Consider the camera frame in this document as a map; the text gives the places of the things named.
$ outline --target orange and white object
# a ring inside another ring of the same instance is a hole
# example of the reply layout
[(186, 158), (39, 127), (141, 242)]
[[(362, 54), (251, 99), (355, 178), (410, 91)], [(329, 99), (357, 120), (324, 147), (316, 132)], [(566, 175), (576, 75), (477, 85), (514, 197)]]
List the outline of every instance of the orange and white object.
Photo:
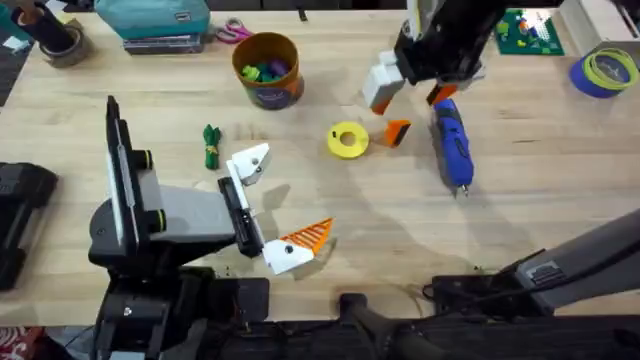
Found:
[(409, 130), (409, 126), (411, 126), (411, 121), (402, 119), (402, 120), (389, 120), (387, 122), (387, 128), (384, 131), (384, 139), (388, 146), (396, 147), (400, 145), (402, 139)]
[(378, 54), (379, 63), (372, 66), (362, 87), (367, 106), (378, 115), (383, 115), (393, 96), (404, 86), (404, 77), (396, 63), (396, 54), (383, 51)]
[(262, 255), (276, 275), (313, 260), (329, 238), (333, 218), (264, 244)]

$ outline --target orange triangle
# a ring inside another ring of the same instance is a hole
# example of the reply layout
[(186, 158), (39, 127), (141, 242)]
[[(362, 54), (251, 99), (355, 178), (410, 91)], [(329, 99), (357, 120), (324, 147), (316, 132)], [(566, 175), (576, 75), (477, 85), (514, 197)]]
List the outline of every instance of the orange triangle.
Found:
[(316, 255), (324, 246), (324, 243), (327, 242), (332, 223), (333, 218), (328, 218), (285, 235), (280, 240), (311, 249), (313, 254)]

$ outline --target cup of colorful blocks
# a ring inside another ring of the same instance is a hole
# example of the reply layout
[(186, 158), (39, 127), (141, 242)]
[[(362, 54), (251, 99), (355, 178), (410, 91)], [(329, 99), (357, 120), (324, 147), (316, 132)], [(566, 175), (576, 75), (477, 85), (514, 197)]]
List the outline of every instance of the cup of colorful blocks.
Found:
[(277, 110), (293, 104), (304, 91), (298, 50), (284, 35), (255, 34), (236, 46), (233, 68), (251, 101)]

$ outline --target green figurine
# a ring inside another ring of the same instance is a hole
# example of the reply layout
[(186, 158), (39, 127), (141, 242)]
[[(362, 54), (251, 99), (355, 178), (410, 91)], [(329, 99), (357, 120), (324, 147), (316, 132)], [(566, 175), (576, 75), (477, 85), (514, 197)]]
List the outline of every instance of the green figurine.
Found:
[(204, 166), (210, 170), (217, 170), (220, 167), (218, 143), (222, 137), (222, 132), (219, 128), (214, 129), (211, 125), (207, 125), (202, 135), (204, 136), (204, 143), (206, 145)]
[(242, 76), (249, 81), (258, 81), (260, 77), (260, 70), (250, 65), (246, 65), (242, 68)]

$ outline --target yellow tape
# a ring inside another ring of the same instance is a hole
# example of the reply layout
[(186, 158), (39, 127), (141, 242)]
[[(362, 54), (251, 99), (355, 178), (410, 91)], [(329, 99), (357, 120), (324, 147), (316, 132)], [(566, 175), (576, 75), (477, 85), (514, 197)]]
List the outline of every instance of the yellow tape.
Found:
[[(596, 64), (597, 56), (608, 56), (618, 61), (629, 73), (629, 81), (619, 82), (611, 79)], [(638, 68), (631, 55), (619, 49), (602, 49), (587, 56), (582, 63), (585, 76), (592, 83), (609, 90), (624, 90), (638, 81)]]
[[(340, 140), (344, 134), (351, 133), (355, 138), (352, 145), (345, 145)], [(369, 133), (362, 125), (354, 122), (344, 121), (335, 124), (327, 134), (327, 145), (329, 151), (343, 159), (353, 159), (364, 154), (369, 146)]]

